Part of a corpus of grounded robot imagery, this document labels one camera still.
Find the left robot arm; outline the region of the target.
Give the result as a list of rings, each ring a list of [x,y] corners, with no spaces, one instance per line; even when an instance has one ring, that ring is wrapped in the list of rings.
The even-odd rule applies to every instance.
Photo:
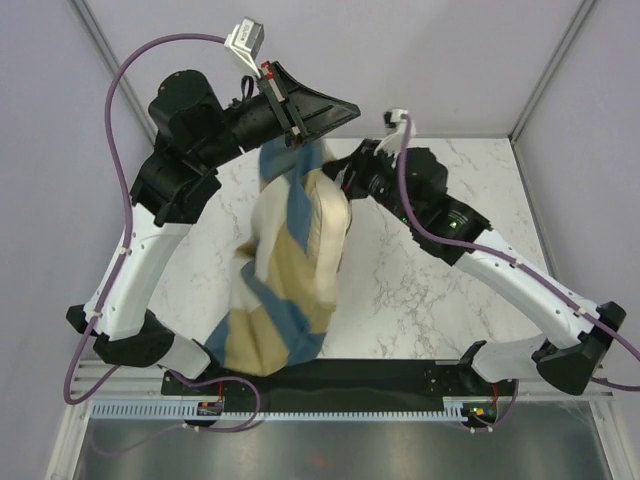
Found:
[[[263,63],[257,84],[258,95],[222,107],[202,73],[184,70],[167,77],[150,103],[158,133],[125,191],[132,224],[110,262],[118,276],[103,279],[89,301],[66,313],[78,333],[94,337],[105,363],[177,371],[197,394],[216,388],[219,372],[205,348],[148,308],[167,263],[220,189],[219,167],[277,138],[301,147],[361,114],[357,105],[299,83],[277,62]]]

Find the right aluminium frame post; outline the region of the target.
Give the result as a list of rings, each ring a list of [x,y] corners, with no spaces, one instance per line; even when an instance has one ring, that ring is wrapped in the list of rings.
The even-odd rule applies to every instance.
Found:
[[[598,4],[598,0],[581,0],[579,2],[508,135],[511,145],[518,142],[531,116]]]

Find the aluminium frame post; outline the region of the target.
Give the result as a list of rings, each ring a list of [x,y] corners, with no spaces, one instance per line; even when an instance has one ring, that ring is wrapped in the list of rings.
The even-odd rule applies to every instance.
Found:
[[[109,74],[114,77],[121,65],[121,62],[100,26],[96,15],[90,8],[89,2],[86,0],[68,0],[67,4],[79,20],[80,25],[95,48],[98,57],[108,70]],[[146,111],[143,109],[143,105],[138,95],[134,92],[132,85],[126,76],[123,76],[119,81],[119,90],[124,96],[125,103],[134,115],[138,126],[142,128],[148,143],[152,145],[155,140],[154,125],[149,119]]]
[[[508,135],[511,145],[518,142],[531,116],[598,4],[598,0],[581,0],[579,2]]]

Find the left aluminium frame post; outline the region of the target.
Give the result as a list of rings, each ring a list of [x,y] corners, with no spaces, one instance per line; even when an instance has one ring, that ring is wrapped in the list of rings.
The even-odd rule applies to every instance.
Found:
[[[90,8],[89,2],[86,0],[68,0],[67,4],[79,20],[80,25],[95,48],[98,57],[108,70],[109,74],[114,77],[121,65],[121,62],[100,26],[96,15]],[[148,143],[152,145],[155,140],[154,125],[149,119],[146,111],[143,109],[143,105],[138,95],[134,92],[132,85],[126,76],[123,76],[119,81],[119,90],[124,96],[125,103],[134,115],[138,126],[142,128]]]

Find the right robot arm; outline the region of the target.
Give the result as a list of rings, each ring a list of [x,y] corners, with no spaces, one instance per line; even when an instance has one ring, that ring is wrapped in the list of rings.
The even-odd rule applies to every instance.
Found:
[[[476,395],[501,381],[540,378],[579,396],[594,382],[625,310],[570,292],[518,254],[486,217],[448,194],[448,170],[429,148],[390,153],[366,139],[323,170],[348,199],[375,200],[422,251],[484,283],[539,329],[518,341],[473,343],[457,363],[463,391]]]

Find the cream bear print pillow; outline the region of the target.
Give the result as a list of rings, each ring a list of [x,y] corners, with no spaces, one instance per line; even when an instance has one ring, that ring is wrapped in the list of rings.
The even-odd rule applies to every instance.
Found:
[[[311,201],[307,257],[313,266],[312,291],[321,304],[335,306],[337,277],[352,220],[351,207],[342,190],[322,171],[326,163],[335,160],[326,142],[314,142],[311,152],[319,161],[319,166],[305,178],[305,192]]]

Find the blue beige checked pillowcase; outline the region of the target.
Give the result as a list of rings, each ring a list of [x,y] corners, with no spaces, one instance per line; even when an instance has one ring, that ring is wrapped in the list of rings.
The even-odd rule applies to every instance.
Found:
[[[265,377],[322,349],[336,304],[315,299],[307,257],[305,178],[319,166],[313,143],[293,149],[277,139],[260,149],[251,237],[234,252],[229,311],[205,342],[225,369]]]

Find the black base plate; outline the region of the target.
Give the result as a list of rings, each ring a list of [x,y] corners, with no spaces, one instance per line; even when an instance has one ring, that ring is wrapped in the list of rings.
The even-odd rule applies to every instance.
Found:
[[[168,374],[165,396],[213,396],[220,393],[233,411],[374,412],[427,410],[441,407],[446,398],[509,398],[515,383],[493,386],[459,361],[417,359],[318,359],[286,367],[268,377],[244,378],[245,385],[221,370],[222,385],[188,387]]]

